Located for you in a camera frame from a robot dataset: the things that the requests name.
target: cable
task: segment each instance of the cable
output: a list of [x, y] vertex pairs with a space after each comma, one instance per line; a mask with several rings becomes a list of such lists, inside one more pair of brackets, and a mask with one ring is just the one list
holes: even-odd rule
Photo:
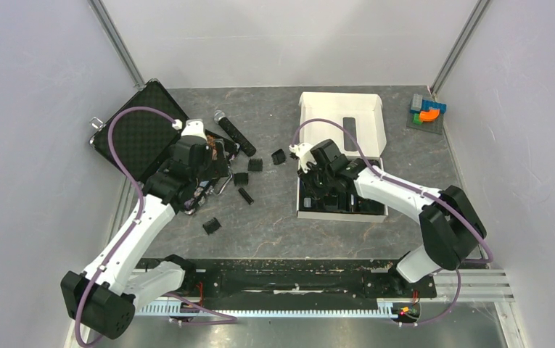
[[476, 228], [474, 228], [474, 226], [472, 226], [471, 223], [469, 223], [469, 221], [467, 221], [465, 219], [465, 217], [463, 217], [463, 215], [461, 215], [459, 212], [457, 212], [454, 208], [452, 208], [447, 202], [445, 202], [443, 199], [440, 199], [440, 197], [436, 197], [428, 192], [423, 192], [420, 188], [417, 188], [415, 186], [412, 186], [408, 183], [404, 183], [396, 178], [391, 178], [388, 176], [385, 176], [383, 174], [380, 174], [380, 172], [378, 172], [373, 165], [371, 165], [371, 163], [369, 162], [369, 159], [367, 158], [367, 156], [365, 156], [365, 154], [363, 153], [363, 150], [361, 149], [361, 146], [358, 144], [358, 142], [356, 141], [356, 139], [352, 136], [352, 134], [350, 132], [348, 132], [348, 130], [346, 130], [345, 128], [343, 128], [340, 124], [335, 123], [331, 120], [324, 120], [321, 118], [313, 118], [311, 120], [306, 120], [305, 122], [301, 123], [300, 126], [297, 128], [297, 130], [295, 131], [294, 136], [292, 137], [292, 143], [290, 144], [291, 146], [295, 145], [296, 139], [298, 137], [298, 134], [300, 133], [300, 130], [306, 126], [308, 123], [312, 123], [312, 122], [324, 122], [324, 123], [328, 123], [330, 125], [333, 125], [337, 128], [339, 128], [346, 136], [348, 136], [350, 138], [350, 140], [352, 140], [352, 142], [354, 143], [354, 146], [356, 146], [356, 150], [358, 150], [358, 153], [361, 155], [361, 159], [363, 160], [363, 162], [365, 162], [365, 165], [367, 166], [367, 168], [370, 169], [370, 171], [377, 175], [377, 177], [380, 180], [386, 180], [389, 183], [393, 183], [396, 186], [400, 186], [403, 187], [404, 189], [408, 189], [409, 191], [414, 192], [415, 194], [421, 194], [429, 199], [431, 199], [432, 201], [438, 203], [439, 205], [441, 205], [442, 207], [444, 207], [447, 211], [449, 211], [455, 218], [457, 218], [457, 220], [459, 220], [464, 226], [465, 228], [467, 228], [467, 230], [474, 236], [474, 238], [476, 238], [476, 241], [478, 242], [478, 244], [480, 244], [480, 246], [485, 250], [485, 253], [487, 255], [486, 259], [465, 259], [466, 262], [470, 262], [470, 263], [481, 263], [481, 264], [486, 264], [486, 263], [491, 263], [493, 261], [493, 253], [491, 252], [491, 250], [489, 249], [489, 246], [486, 244], [485, 240], [481, 237], [481, 235], [478, 233], [478, 231], [476, 230]]
[[195, 304], [191, 301], [189, 301], [188, 299], [181, 297], [173, 292], [170, 292], [168, 294], [164, 294], [164, 296], [166, 297], [174, 297], [176, 299], [178, 299], [179, 301], [186, 303], [190, 306], [192, 306], [193, 308], [196, 308], [197, 310], [201, 310], [203, 312], [207, 312], [209, 314], [213, 314], [216, 315], [218, 317], [222, 317], [225, 318], [226, 320], [220, 320], [220, 321], [192, 321], [192, 322], [181, 322], [182, 326], [207, 326], [207, 325], [222, 325], [222, 324], [234, 324], [237, 322], [237, 317], [233, 317], [232, 315], [227, 315], [227, 314], [223, 314], [223, 313], [219, 313], [216, 312], [214, 310], [209, 310], [207, 308], [204, 307], [200, 307], [198, 304]]
[[[356, 139], [352, 136], [352, 134], [350, 132], [348, 132], [348, 130], [343, 128], [340, 124], [338, 124], [336, 122], [333, 122], [331, 120], [325, 120], [325, 119], [321, 119], [321, 118], [313, 118], [311, 120], [306, 120], [305, 122], [301, 123], [300, 126], [295, 131], [295, 134], [292, 137], [292, 143], [290, 143], [290, 146], [295, 145], [297, 137], [300, 133], [300, 130], [303, 127], [305, 127], [308, 123], [312, 123], [312, 122], [324, 122], [324, 123], [328, 123], [330, 125], [333, 125], [333, 126], [339, 128], [354, 143], [354, 146], [356, 146], [356, 150], [360, 154], [361, 159], [363, 160], [363, 162], [365, 162], [365, 165], [367, 166], [367, 168], [369, 168], [370, 171], [373, 174], [377, 175], [377, 177], [380, 180], [386, 180], [389, 183], [395, 184], [396, 186], [400, 186], [400, 187], [403, 187], [405, 189], [408, 189], [409, 191], [412, 191], [415, 194], [421, 194], [421, 195], [431, 199], [432, 201], [438, 203], [439, 205], [444, 207], [447, 211], [449, 211], [455, 218], [457, 218], [457, 220], [459, 220], [467, 228], [467, 230], [474, 236], [474, 238], [476, 238], [476, 241], [485, 250], [485, 253], [487, 255], [486, 259], [465, 259], [465, 262], [486, 264], [486, 263], [491, 263], [493, 261], [493, 253], [489, 249], [489, 246], [486, 244], [485, 240], [478, 234], [478, 231], [474, 228], [474, 226], [472, 226], [472, 224], [469, 223], [469, 221], [467, 221], [465, 219], [465, 217], [463, 217], [463, 215], [461, 215], [459, 212], [457, 212], [454, 208], [452, 208], [447, 202], [445, 202], [440, 197], [436, 197], [436, 196], [434, 196], [434, 195], [432, 195], [428, 192], [423, 192], [420, 188], [412, 186], [408, 183], [404, 183], [404, 182], [402, 182], [402, 181], [400, 181], [396, 178], [391, 178], [391, 177], [387, 177], [383, 174], [380, 174], [373, 167], [373, 165], [371, 165], [369, 159], [363, 153], [363, 150], [361, 149], [361, 146], [358, 144]], [[443, 318], [445, 315], [447, 315], [448, 313], [450, 313], [452, 311], [454, 305], [456, 304], [457, 299], [459, 298], [459, 294], [461, 293], [461, 273], [459, 272], [458, 269], [456, 269], [455, 272], [456, 272], [456, 277], [457, 277], [456, 293], [454, 295], [454, 299], [452, 300], [452, 302], [448, 305], [448, 307], [441, 314], [439, 314], [438, 316], [436, 316], [434, 318], [423, 320], [419, 323], [413, 323], [413, 324], [399, 323], [399, 326], [405, 325], [405, 326], [416, 327], [416, 326], [420, 326], [420, 325], [424, 325], [424, 324], [434, 323], [436, 320], [439, 320], [439, 319]]]
[[89, 292], [90, 292], [91, 288], [94, 286], [94, 284], [96, 283], [100, 274], [102, 274], [102, 272], [103, 272], [102, 269], [100, 269], [100, 268], [104, 268], [104, 269], [106, 268], [106, 265], [108, 264], [110, 259], [112, 259], [112, 256], [116, 253], [116, 251], [119, 249], [121, 244], [123, 244], [123, 242], [126, 240], [126, 238], [128, 238], [130, 233], [132, 233], [132, 231], [134, 230], [134, 227], [136, 227], [136, 224], [137, 224], [136, 221], [140, 220], [140, 218], [142, 216], [142, 213], [143, 213], [143, 210], [144, 210], [144, 197], [143, 197], [143, 193], [142, 193], [142, 190], [141, 190], [141, 186], [136, 182], [136, 179], [134, 179], [132, 174], [130, 174], [128, 169], [121, 162], [121, 159], [117, 155], [117, 152], [115, 151], [115, 146], [113, 145], [113, 142], [112, 142], [112, 132], [115, 129], [115, 125], [117, 124], [117, 122], [119, 122], [119, 119], [121, 119], [123, 116], [129, 114], [130, 112], [135, 112], [135, 111], [153, 112], [156, 115], [164, 117], [170, 123], [175, 122], [175, 120], [171, 116], [169, 116], [168, 114], [166, 114], [164, 112], [161, 112], [160, 110], [153, 109], [152, 107], [131, 107], [129, 109], [123, 110], [122, 112], [119, 112], [112, 119], [112, 122], [110, 123], [110, 126], [108, 128], [108, 149], [110, 150], [110, 154], [112, 155], [112, 158], [114, 159], [115, 163], [117, 164], [117, 166], [119, 167], [121, 172], [130, 181], [130, 183], [132, 184], [132, 187], [134, 187], [134, 191], [136, 191], [136, 196], [139, 198], [139, 209], [138, 209], [138, 212], [136, 213], [136, 217], [132, 221], [132, 224], [130, 224], [130, 226], [128, 227], [126, 232], [123, 233], [121, 238], [119, 238], [117, 243], [115, 243], [115, 245], [107, 253], [106, 257], [102, 260], [102, 264], [96, 269], [96, 272], [91, 277], [91, 280], [89, 281], [89, 283], [85, 287], [85, 291], [83, 291], [83, 295], [81, 296], [81, 300], [78, 303], [78, 307], [76, 309], [75, 322], [74, 322], [74, 336], [76, 338], [76, 342], [78, 343], [78, 345], [83, 347], [83, 348], [91, 348], [96, 343], [98, 343], [98, 341], [100, 339], [102, 339], [102, 335], [99, 335], [92, 342], [85, 342], [85, 341], [83, 341], [83, 337], [81, 336], [81, 316], [83, 314], [83, 309], [85, 308], [85, 303], [87, 302], [87, 297], [89, 296]]

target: metal frame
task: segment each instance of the metal frame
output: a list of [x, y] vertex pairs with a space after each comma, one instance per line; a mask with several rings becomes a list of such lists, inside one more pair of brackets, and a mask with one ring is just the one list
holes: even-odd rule
[[471, 37], [472, 32], [478, 25], [478, 22], [480, 21], [480, 18], [482, 17], [482, 15], [485, 13], [485, 10], [487, 9], [489, 3], [490, 3], [490, 0], [478, 0], [476, 5], [474, 6], [474, 9], [472, 10], [472, 13], [469, 15], [467, 22], [465, 22], [465, 26], [461, 30], [461, 33], [459, 34], [458, 38], [456, 39], [456, 42], [454, 43], [454, 46], [452, 47], [450, 54], [448, 54], [448, 57], [446, 58], [446, 61], [444, 62], [442, 69], [437, 74], [435, 81], [429, 88], [433, 98], [437, 96], [437, 92], [440, 90], [440, 88], [442, 88], [442, 85], [446, 81], [448, 74], [452, 70], [456, 60], [461, 55], [463, 48], [467, 44], [467, 41], [469, 41], [469, 38]]
[[98, 17], [98, 20], [102, 24], [102, 27], [104, 28], [104, 31], [106, 32], [111, 44], [113, 45], [113, 47], [115, 47], [115, 50], [121, 58], [123, 65], [126, 66], [128, 73], [130, 73], [130, 76], [134, 81], [134, 86], [137, 88], [142, 88], [142, 86], [144, 86], [144, 79], [138, 67], [134, 63], [134, 60], [132, 59], [132, 56], [130, 55], [130, 52], [128, 51], [126, 45], [123, 43], [123, 39], [117, 31], [115, 23], [110, 18], [110, 15], [108, 14], [106, 7], [104, 6], [104, 3], [102, 2], [102, 0], [88, 1], [91, 5], [91, 8], [94, 9], [96, 17]]

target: white wall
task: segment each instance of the white wall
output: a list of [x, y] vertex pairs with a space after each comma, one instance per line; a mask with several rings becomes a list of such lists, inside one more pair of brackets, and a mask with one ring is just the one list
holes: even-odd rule
[[555, 347], [555, 2], [493, 1], [440, 98], [531, 347]]
[[59, 282], [104, 246], [123, 176], [87, 144], [133, 83], [86, 1], [0, 0], [0, 347], [61, 347]]
[[430, 85], [475, 0], [104, 0], [167, 88]]

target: black case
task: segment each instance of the black case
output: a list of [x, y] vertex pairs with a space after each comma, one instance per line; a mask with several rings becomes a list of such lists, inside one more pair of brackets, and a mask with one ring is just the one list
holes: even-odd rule
[[[150, 80], [89, 139], [90, 145], [116, 167], [108, 148], [108, 128], [119, 112], [130, 107], [152, 107], [174, 119], [181, 120], [183, 124], [189, 119], [166, 88], [158, 80]], [[229, 160], [238, 154], [237, 145], [233, 141], [208, 130], [205, 133], [211, 145], [215, 138], [224, 140]], [[121, 162], [134, 179], [142, 183], [146, 183], [147, 179], [167, 160], [168, 147], [177, 140], [178, 133], [172, 128], [170, 122], [153, 112], [146, 111], [136, 111], [122, 117], [117, 122], [112, 135], [113, 145], [117, 149]]]

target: metal floor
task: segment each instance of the metal floor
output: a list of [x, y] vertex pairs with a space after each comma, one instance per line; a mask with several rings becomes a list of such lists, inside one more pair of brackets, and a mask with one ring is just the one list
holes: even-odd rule
[[[295, 162], [273, 166], [271, 153], [287, 150], [300, 118], [303, 91], [379, 94], [387, 146], [382, 154], [389, 173], [425, 186], [458, 184], [445, 136], [406, 128], [412, 94], [427, 94], [423, 86], [207, 88], [170, 90], [190, 118], [224, 132], [213, 122], [221, 109], [256, 146], [264, 171], [250, 173], [246, 190], [252, 206], [229, 186], [210, 197], [194, 216], [177, 215], [154, 240], [145, 257], [178, 254], [186, 258], [399, 258], [422, 243], [419, 226], [389, 210], [383, 223], [302, 220], [295, 217]], [[247, 157], [234, 161], [234, 171], [246, 171]], [[211, 236], [202, 224], [218, 218], [223, 226]], [[430, 318], [446, 304], [424, 303]], [[167, 318], [137, 317], [115, 341], [98, 347], [505, 347], [493, 303], [460, 303], [438, 323], [399, 328], [381, 319], [245, 318], [236, 325], [179, 328]]]

